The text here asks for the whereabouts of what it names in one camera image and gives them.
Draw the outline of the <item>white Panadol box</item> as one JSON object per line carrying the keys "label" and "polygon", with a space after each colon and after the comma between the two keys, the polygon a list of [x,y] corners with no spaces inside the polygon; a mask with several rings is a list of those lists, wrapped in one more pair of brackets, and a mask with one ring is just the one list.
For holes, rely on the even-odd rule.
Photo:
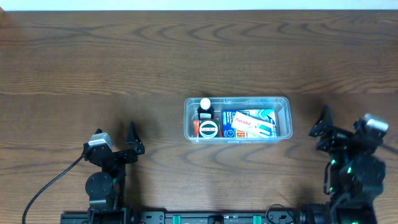
{"label": "white Panadol box", "polygon": [[253,118],[240,112],[236,112],[231,127],[260,138],[276,137],[276,129],[272,123]]}

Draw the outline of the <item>black bottle white cap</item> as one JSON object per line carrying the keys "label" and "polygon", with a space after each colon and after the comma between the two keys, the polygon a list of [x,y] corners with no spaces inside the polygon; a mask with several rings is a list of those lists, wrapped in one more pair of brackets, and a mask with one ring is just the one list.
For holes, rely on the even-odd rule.
{"label": "black bottle white cap", "polygon": [[211,105],[209,98],[202,98],[200,100],[200,105],[197,109],[198,119],[206,120],[214,118],[214,108]]}

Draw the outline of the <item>blue Kool Fever box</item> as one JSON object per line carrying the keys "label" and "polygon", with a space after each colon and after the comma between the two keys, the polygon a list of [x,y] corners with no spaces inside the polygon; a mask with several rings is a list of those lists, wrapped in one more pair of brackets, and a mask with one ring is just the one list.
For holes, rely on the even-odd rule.
{"label": "blue Kool Fever box", "polygon": [[254,119],[263,121],[259,128],[264,131],[261,133],[265,138],[277,137],[277,124],[275,111],[273,109],[257,109],[257,110],[224,110],[222,112],[222,130],[224,138],[259,138],[257,134],[242,131],[232,127],[235,114],[239,112]]}

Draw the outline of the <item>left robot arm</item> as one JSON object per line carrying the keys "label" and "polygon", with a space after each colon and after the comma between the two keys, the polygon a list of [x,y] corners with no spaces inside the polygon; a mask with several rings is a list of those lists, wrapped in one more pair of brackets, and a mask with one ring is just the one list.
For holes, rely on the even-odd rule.
{"label": "left robot arm", "polygon": [[85,184],[90,204],[88,223],[139,223],[138,214],[124,204],[126,166],[137,162],[138,156],[145,153],[133,122],[129,125],[126,144],[128,149],[114,152],[110,135],[97,129],[83,145],[84,160],[101,168]]}

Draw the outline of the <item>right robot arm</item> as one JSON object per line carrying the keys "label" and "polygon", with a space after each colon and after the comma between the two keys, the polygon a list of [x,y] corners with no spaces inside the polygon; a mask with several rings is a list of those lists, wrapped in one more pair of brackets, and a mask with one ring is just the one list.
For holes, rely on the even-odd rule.
{"label": "right robot arm", "polygon": [[372,114],[353,124],[353,130],[336,127],[329,107],[309,131],[318,138],[317,150],[330,156],[325,167],[323,192],[330,200],[309,205],[303,223],[376,223],[373,201],[383,193],[386,164],[374,156],[389,125]]}

